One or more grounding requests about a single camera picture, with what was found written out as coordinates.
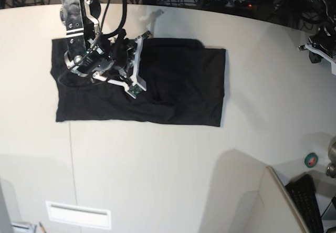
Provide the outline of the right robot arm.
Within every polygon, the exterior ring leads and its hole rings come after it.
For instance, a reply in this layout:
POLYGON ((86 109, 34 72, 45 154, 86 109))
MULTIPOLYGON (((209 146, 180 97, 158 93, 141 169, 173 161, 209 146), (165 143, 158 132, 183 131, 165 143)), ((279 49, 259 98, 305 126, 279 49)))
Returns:
POLYGON ((80 77, 110 70, 118 57, 121 39, 113 44, 111 38, 124 29, 127 0, 122 0, 122 17, 116 30, 102 32, 107 10, 99 0, 61 0, 60 19, 66 28, 67 51, 64 55, 68 69, 80 77))

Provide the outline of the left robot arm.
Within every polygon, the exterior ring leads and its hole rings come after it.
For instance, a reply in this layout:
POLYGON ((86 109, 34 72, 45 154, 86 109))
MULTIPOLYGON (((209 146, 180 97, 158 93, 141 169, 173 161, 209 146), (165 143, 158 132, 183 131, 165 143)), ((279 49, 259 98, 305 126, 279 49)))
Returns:
POLYGON ((308 38, 316 56, 335 56, 335 0, 290 0, 303 23, 315 26, 317 32, 308 38))

